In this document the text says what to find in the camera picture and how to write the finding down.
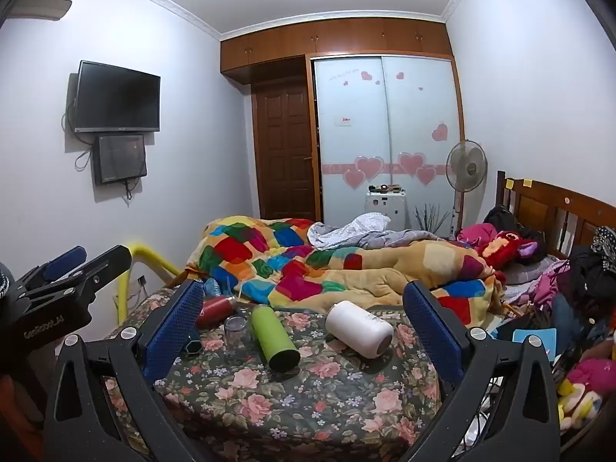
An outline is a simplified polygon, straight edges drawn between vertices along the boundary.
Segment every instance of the red water bottle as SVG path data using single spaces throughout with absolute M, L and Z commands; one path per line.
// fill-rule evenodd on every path
M 201 313 L 196 319 L 199 329 L 211 328 L 227 319 L 237 309 L 237 299 L 233 296 L 220 296 L 203 302 Z

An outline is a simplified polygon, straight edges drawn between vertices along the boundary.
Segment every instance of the wooden headboard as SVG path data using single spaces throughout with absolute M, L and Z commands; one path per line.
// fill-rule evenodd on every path
M 616 208 L 579 192 L 498 172 L 496 205 L 505 205 L 522 225 L 544 234 L 547 253 L 560 259 L 574 245 L 590 245 L 598 226 L 616 229 Z

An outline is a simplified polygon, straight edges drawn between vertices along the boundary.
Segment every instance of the pink clothing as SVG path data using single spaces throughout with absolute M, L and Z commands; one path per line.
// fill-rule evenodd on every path
M 616 390 L 616 362 L 612 360 L 584 360 L 567 376 L 572 384 L 584 384 L 587 390 L 605 394 Z
M 569 270 L 569 264 L 566 260 L 559 260 L 548 267 L 541 276 L 529 286 L 517 303 L 522 305 L 531 301 L 537 305 L 552 305 L 552 298 L 558 293 L 556 276 L 560 273 Z
M 483 223 L 462 229 L 457 236 L 461 243 L 468 243 L 476 251 L 482 251 L 489 242 L 497 237 L 497 230 L 492 224 Z

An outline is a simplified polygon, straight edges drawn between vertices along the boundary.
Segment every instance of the blue gripper pad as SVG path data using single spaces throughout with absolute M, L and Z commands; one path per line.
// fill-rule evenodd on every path
M 48 262 L 43 270 L 43 278 L 45 281 L 57 281 L 67 274 L 67 272 L 83 264 L 86 257 L 87 254 L 85 253 L 84 247 L 76 246 L 60 257 Z
M 402 304 L 439 378 L 451 382 L 454 387 L 460 384 L 464 377 L 463 346 L 466 344 L 466 348 L 469 347 L 466 328 L 451 310 L 439 304 L 420 281 L 406 286 Z
M 146 344 L 144 378 L 149 385 L 164 379 L 180 354 L 203 306 L 203 287 L 196 281 L 184 281 L 167 305 L 172 307 Z

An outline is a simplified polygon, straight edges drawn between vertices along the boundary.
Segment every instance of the blue book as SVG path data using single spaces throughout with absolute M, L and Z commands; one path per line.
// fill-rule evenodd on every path
M 514 330 L 513 341 L 524 342 L 529 335 L 536 335 L 543 342 L 543 347 L 547 353 L 547 359 L 551 362 L 556 357 L 556 329 L 545 328 L 544 330 Z

